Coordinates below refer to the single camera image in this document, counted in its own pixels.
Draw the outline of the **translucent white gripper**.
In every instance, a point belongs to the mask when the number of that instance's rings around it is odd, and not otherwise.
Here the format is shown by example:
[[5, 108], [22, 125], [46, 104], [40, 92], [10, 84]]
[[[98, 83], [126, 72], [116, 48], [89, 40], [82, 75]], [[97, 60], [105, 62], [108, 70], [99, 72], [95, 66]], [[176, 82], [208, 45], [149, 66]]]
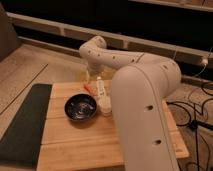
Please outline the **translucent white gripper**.
[[86, 69], [80, 73], [79, 79], [83, 82], [90, 83], [96, 81], [98, 77], [107, 78], [107, 72], [103, 66], [88, 64]]

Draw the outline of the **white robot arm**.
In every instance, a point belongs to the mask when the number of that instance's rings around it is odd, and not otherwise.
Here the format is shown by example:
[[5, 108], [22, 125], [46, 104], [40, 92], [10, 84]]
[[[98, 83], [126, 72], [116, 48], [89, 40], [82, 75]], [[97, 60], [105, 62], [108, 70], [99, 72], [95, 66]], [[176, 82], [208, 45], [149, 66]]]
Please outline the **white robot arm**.
[[109, 50], [95, 36], [79, 48], [89, 71], [114, 68], [110, 97], [126, 171], [179, 171], [162, 100], [180, 85], [178, 64], [146, 52]]

